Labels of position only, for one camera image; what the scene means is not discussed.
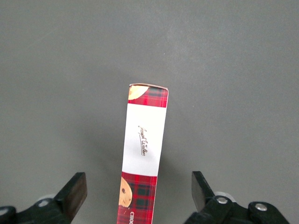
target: white label band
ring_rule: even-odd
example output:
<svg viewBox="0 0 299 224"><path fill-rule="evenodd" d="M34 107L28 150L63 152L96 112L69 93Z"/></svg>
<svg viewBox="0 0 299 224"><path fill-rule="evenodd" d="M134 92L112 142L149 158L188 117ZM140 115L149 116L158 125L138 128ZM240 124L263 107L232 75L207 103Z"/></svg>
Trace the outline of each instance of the white label band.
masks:
<svg viewBox="0 0 299 224"><path fill-rule="evenodd" d="M128 104L122 171L158 176L166 108Z"/></svg>

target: cookie box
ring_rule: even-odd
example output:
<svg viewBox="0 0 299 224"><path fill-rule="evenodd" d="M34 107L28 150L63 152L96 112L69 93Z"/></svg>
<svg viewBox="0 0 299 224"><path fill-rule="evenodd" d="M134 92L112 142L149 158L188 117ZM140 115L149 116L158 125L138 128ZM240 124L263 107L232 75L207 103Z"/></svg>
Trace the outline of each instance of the cookie box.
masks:
<svg viewBox="0 0 299 224"><path fill-rule="evenodd" d="M168 89L131 84L117 224L152 224Z"/></svg>

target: gray table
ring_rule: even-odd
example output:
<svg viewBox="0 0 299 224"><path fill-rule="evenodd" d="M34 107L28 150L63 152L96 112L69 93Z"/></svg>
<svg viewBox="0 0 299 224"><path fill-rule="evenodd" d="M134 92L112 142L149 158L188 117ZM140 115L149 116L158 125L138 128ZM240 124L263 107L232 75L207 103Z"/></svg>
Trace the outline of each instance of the gray table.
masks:
<svg viewBox="0 0 299 224"><path fill-rule="evenodd" d="M299 221L298 1L0 2L0 204L85 171L75 224L116 223L128 85L169 88L154 224L195 211L191 171Z"/></svg>

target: bolt head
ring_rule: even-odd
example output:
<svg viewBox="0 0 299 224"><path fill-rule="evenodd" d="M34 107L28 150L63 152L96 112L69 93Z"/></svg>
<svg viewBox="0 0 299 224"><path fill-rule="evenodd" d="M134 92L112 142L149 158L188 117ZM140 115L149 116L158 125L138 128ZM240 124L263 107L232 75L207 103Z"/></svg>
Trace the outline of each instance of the bolt head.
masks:
<svg viewBox="0 0 299 224"><path fill-rule="evenodd" d="M226 204L228 202L228 200L226 198L224 198L224 197L218 197L217 201L220 204Z"/></svg>
<svg viewBox="0 0 299 224"><path fill-rule="evenodd" d="M2 208L2 209L0 209L0 216L5 215L7 212L8 212L8 209L7 209L7 208Z"/></svg>
<svg viewBox="0 0 299 224"><path fill-rule="evenodd" d="M266 211L267 210L267 206L261 203L257 203L256 204L256 209L259 211Z"/></svg>
<svg viewBox="0 0 299 224"><path fill-rule="evenodd" d="M47 200L42 200L39 204L38 207L43 207L46 206L47 204L49 204L49 202Z"/></svg>

